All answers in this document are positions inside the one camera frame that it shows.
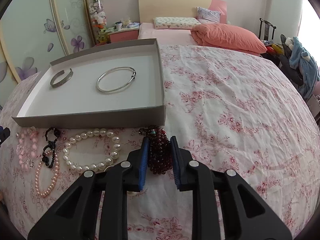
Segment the yellow plush toy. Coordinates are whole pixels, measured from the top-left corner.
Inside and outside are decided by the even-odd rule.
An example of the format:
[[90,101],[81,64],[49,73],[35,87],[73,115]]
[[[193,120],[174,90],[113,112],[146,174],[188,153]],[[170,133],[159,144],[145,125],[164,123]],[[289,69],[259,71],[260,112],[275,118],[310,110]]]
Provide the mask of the yellow plush toy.
[[98,44],[107,44],[107,29],[106,28],[99,29],[97,43]]

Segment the sliding wardrobe with flowers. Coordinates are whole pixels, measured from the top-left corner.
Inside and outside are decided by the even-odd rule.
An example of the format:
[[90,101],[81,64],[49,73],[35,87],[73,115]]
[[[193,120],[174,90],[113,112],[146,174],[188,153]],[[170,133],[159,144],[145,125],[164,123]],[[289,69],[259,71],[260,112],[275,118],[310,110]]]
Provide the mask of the sliding wardrobe with flowers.
[[11,0],[1,18],[1,106],[19,82],[93,44],[86,0]]

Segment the cream and pink headboard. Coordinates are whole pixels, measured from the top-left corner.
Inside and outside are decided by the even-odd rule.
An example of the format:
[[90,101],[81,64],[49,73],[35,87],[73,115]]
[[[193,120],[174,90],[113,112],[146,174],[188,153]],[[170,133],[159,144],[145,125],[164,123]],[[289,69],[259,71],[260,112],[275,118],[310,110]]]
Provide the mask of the cream and pink headboard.
[[197,8],[221,12],[220,22],[227,22],[227,3],[222,0],[138,0],[141,23],[156,17],[197,17]]

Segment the dark wooden chair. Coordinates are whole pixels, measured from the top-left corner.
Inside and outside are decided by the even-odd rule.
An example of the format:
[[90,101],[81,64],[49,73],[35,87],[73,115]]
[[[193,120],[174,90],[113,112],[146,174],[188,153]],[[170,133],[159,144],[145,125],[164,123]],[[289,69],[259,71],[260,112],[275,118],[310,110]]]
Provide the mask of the dark wooden chair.
[[274,33],[277,27],[262,18],[259,18],[259,20],[260,20],[259,36],[258,36],[259,39],[263,37],[264,41],[274,40]]

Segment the bed with pink sheet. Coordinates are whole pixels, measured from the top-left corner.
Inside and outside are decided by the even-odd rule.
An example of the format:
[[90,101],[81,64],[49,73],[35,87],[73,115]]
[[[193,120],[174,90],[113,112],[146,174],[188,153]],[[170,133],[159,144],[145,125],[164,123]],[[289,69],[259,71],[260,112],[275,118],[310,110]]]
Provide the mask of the bed with pink sheet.
[[143,23],[139,30],[139,39],[155,38],[159,44],[199,46],[191,36],[191,30],[155,29],[152,23]]

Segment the grey cardboard tray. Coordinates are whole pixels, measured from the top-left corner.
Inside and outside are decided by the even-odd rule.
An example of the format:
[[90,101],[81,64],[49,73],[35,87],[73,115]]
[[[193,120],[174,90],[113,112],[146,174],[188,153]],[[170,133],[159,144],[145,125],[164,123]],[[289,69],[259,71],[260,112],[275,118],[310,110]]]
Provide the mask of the grey cardboard tray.
[[22,127],[119,128],[165,123],[156,39],[93,47],[50,63],[12,118]]

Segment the white mug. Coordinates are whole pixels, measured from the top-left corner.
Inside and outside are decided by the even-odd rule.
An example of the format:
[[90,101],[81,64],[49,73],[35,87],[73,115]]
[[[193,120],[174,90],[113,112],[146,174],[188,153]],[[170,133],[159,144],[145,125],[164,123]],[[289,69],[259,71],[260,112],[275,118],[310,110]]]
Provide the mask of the white mug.
[[116,31],[120,31],[122,29],[123,23],[122,22],[116,22],[114,24]]

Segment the folded salmon quilt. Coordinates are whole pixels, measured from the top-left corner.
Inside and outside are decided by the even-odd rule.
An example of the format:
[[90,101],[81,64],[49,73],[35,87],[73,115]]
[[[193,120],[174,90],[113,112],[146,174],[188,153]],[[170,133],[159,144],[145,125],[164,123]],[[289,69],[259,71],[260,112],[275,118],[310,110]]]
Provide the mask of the folded salmon quilt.
[[258,56],[267,52],[266,46],[253,32],[235,25],[199,24],[190,32],[200,46],[236,50]]

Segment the pink cream nightstand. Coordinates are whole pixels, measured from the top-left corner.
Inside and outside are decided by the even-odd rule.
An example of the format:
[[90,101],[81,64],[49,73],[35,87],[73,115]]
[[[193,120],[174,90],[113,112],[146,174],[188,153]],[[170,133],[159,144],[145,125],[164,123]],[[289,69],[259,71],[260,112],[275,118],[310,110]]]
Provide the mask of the pink cream nightstand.
[[124,28],[119,31],[114,31],[109,34],[110,42],[122,42],[122,41],[130,41],[137,40],[139,35],[139,27],[135,28]]

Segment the blue plush garment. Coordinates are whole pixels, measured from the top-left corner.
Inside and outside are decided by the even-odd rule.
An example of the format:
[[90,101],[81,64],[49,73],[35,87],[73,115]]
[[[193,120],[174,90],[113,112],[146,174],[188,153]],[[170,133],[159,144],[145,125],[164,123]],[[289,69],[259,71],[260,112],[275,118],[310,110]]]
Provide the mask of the blue plush garment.
[[289,59],[290,67],[299,69],[303,77],[303,84],[299,86],[298,92],[305,101],[313,94],[316,83],[319,81],[319,70],[316,61],[302,46],[298,37],[293,37],[293,48]]

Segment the clear tube of plush toys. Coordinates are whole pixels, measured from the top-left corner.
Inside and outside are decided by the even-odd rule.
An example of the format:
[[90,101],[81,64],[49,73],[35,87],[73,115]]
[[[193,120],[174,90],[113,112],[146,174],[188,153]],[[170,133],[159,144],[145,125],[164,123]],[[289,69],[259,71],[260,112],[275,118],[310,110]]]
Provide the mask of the clear tube of plush toys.
[[99,29],[105,28],[107,20],[103,0],[87,0],[87,5],[92,27],[97,27]]

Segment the thin silver bangle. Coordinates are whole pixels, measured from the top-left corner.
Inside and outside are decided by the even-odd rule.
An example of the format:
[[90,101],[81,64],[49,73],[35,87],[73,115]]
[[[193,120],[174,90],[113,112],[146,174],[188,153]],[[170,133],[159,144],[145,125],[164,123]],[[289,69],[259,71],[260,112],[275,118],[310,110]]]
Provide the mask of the thin silver bangle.
[[99,76],[96,90],[104,94],[112,94],[128,89],[135,81],[137,72],[132,67],[114,67]]

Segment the floral pink white cloth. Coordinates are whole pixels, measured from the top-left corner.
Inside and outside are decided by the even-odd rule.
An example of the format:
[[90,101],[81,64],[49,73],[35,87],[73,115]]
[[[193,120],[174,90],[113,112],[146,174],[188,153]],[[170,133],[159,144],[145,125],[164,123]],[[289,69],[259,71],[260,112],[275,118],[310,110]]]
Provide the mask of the floral pink white cloth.
[[[295,238],[319,196],[319,129],[307,104],[272,62],[236,51],[160,46],[168,137],[209,168],[234,169],[286,224]],[[19,153],[31,153],[16,134],[28,132],[11,118],[38,74],[19,83],[1,111],[11,131],[1,146],[1,192],[10,220],[30,229],[79,177],[60,155],[56,186],[46,198],[35,190],[35,172],[47,128],[38,129],[37,157],[28,170]],[[179,192],[172,171],[148,171],[144,190],[128,194],[129,239],[191,239],[192,193]]]

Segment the lilac patterned pillow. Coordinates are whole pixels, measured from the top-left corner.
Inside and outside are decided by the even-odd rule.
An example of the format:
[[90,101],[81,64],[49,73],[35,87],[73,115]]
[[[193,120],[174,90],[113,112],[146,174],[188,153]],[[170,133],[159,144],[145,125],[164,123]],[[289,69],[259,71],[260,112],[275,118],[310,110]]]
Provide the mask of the lilac patterned pillow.
[[197,7],[197,20],[202,23],[220,23],[221,12]]

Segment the floral patterned pillow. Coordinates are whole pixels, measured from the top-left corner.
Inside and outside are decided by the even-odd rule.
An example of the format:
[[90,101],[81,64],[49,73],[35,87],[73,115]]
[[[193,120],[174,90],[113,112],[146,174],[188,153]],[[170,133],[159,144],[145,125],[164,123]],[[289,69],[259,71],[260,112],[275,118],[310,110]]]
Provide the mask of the floral patterned pillow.
[[201,24],[193,17],[156,17],[153,19],[155,29],[184,29],[191,30]]

